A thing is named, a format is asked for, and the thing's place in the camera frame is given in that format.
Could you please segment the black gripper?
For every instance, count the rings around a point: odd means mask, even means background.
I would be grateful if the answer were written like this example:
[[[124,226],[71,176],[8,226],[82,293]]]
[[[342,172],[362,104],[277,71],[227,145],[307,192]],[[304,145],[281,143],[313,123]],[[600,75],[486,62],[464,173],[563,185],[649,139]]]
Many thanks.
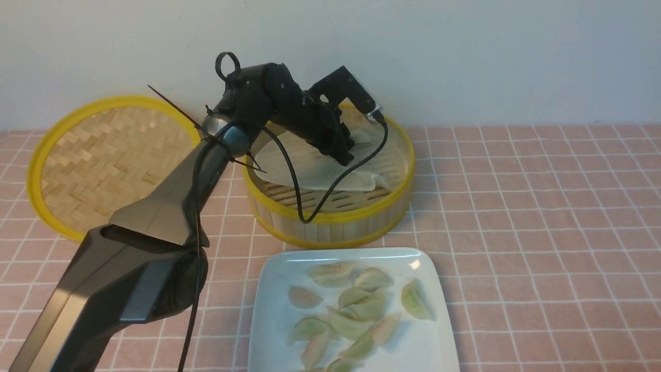
[[[350,150],[356,144],[350,136],[349,128],[344,122],[335,119],[323,120],[321,125],[321,132],[317,136],[317,150],[342,166],[349,165],[354,160]]]

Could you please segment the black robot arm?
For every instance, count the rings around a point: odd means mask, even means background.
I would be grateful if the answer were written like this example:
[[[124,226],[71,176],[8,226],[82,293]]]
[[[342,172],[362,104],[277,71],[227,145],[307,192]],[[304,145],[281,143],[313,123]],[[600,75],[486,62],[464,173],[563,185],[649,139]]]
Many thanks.
[[[304,91],[283,64],[222,71],[225,91],[207,110],[218,125],[147,197],[86,233],[18,352],[11,371],[93,371],[114,334],[196,306],[207,277],[208,238],[200,214],[227,165],[250,152],[268,122],[347,165],[354,146],[340,120],[349,99],[370,115],[377,105],[345,67]]]

